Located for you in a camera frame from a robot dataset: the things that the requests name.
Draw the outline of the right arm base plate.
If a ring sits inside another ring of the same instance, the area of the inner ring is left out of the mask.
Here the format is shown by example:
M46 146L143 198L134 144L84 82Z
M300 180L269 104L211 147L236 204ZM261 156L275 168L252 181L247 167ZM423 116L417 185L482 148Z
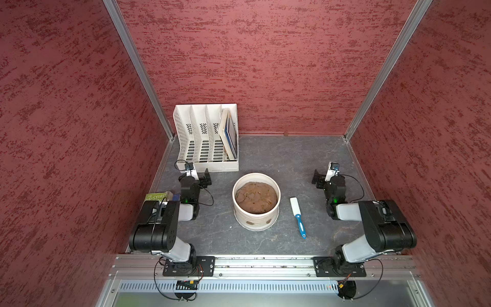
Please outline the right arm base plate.
M364 263L350 263L337 257L313 257L312 261L317 277L366 277Z

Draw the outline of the aluminium corner post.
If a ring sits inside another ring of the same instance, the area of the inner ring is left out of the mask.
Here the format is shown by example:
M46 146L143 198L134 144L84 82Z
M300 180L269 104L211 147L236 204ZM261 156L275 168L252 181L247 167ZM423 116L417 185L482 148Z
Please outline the aluminium corner post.
M383 87L386 79L391 74L392 69L396 65L400 56L404 52L407 44L416 31L419 23L422 21L427 10L432 4L432 0L417 0L413 9L411 10L405 24L403 25L400 33L398 34L395 43L393 44L389 54L387 55L381 69L379 70L374 82L372 83L366 97L356 112L354 119L351 121L344 139L347 143L350 142L354 136L357 128L362 122L365 114L368 112L370 106L373 104L375 98Z
M137 47L131 37L129 28L124 21L124 17L118 6L117 1L115 0L103 0L103 3L106 7L107 12L113 22L113 25L118 32L118 35L129 55L129 58L134 65L136 73L143 85L145 92L154 108L154 111L161 122L162 127L164 128L166 135L170 141L175 139L175 132L173 131L170 121L168 120L165 112L162 108L161 101L158 98L157 92L152 84L152 81L148 75L148 72L144 66L144 63L139 55Z

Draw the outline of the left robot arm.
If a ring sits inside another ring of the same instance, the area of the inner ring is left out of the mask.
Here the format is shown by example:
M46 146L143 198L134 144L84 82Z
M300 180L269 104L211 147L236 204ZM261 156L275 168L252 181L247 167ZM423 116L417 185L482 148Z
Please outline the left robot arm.
M180 221L196 220L202 190L212 184L208 170L202 174L182 175L180 196L177 200L147 200L139 212L129 237L130 251L149 253L159 257L165 276L205 275L203 261L192 244L177 235Z

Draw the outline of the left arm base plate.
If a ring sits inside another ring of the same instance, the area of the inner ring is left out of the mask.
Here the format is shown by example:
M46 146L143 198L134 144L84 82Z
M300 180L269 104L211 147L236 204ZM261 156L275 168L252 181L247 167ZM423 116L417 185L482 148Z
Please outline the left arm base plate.
M162 275L165 277L211 277L214 275L216 258L197 256L187 262L171 262L165 260Z

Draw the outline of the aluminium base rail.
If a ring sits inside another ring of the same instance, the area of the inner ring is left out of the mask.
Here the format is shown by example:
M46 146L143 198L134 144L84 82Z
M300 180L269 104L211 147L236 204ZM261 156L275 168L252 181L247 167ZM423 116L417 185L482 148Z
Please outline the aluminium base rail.
M317 277L312 255L216 255L214 275L208 280L343 280ZM159 257L122 254L110 269L109 279L163 279ZM349 280L419 280L421 275L411 256L382 255L364 263L366 277Z

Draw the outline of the right aluminium corner post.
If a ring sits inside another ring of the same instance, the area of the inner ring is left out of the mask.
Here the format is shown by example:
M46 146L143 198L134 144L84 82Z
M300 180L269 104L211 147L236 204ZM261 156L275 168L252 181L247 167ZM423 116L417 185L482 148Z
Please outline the right aluminium corner post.
M381 69L379 70L374 82L372 83L366 97L356 112L354 119L351 121L344 139L347 143L350 142L354 136L357 128L362 122L365 114L368 112L370 106L373 104L375 98L383 87L386 79L391 74L392 69L396 65L400 56L404 52L407 44L416 31L419 23L422 21L427 10L432 4L432 0L417 0L413 9L411 10L405 24L403 25L400 33L398 34L395 43L393 44L389 54L387 55Z

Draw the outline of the book in organizer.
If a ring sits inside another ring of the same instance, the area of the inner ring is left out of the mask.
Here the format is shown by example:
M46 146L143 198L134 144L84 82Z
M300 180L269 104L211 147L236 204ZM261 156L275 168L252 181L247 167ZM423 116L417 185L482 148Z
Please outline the book in organizer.
M218 132L228 159L236 161L238 158L237 132L228 108L222 110Z

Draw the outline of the white blue scrub brush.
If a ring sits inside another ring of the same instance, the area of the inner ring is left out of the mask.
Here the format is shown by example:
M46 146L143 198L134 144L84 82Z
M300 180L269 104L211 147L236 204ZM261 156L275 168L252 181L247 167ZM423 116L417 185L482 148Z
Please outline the white blue scrub brush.
M302 214L300 211L298 199L296 197L291 197L290 198L290 204L291 204L293 215L297 220L300 236L303 239L306 239L306 231L305 231L305 227L304 227L304 224L302 221Z

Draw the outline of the green book on table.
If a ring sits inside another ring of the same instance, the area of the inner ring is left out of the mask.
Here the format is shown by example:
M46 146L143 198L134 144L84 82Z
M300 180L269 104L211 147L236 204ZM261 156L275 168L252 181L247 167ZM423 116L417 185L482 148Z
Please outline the green book on table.
M172 201L174 194L171 191L161 192L161 193L148 193L144 201L158 201L158 202L168 202Z

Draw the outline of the white file organizer rack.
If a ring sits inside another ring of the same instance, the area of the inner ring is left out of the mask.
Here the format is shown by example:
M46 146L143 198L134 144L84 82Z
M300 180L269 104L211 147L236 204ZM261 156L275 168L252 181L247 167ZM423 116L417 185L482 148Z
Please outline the white file organizer rack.
M230 109L237 132L238 158L230 161L219 136L224 108ZM175 167L185 171L184 162L192 162L196 171L239 171L239 123L236 104L181 104L175 106L173 119L180 151Z

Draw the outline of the left aluminium corner post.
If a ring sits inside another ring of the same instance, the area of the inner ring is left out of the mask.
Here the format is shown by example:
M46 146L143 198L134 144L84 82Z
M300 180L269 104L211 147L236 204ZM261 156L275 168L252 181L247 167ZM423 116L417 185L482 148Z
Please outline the left aluminium corner post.
M165 112L162 108L161 101L158 98L157 92L152 84L152 81L148 75L148 72L144 66L144 63L139 55L137 47L131 37L129 28L124 21L124 17L118 6L117 1L115 0L103 0L103 3L106 7L107 12L113 22L113 25L118 32L118 35L129 55L129 58L134 65L136 73L143 85L145 92L154 108L154 111L161 122L162 127L164 128L166 135L170 141L175 139L175 132L173 131L170 121L168 120Z

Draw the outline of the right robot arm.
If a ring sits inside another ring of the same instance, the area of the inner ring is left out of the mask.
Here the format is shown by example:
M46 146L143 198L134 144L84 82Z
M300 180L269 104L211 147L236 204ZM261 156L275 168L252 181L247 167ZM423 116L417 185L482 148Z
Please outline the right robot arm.
M348 203L344 175L314 172L312 184L324 191L326 211L336 221L356 221L364 234L351 243L339 245L330 257L314 257L318 277L365 277L364 263L386 253L413 249L417 244L414 230L393 200L366 200Z

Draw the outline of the white ceramic pot with mud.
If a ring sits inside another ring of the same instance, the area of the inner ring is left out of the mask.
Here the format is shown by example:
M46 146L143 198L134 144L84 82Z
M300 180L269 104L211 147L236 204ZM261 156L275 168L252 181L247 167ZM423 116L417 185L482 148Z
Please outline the white ceramic pot with mud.
M250 231L267 230L280 213L280 187L262 173L249 173L236 181L232 199L235 219Z

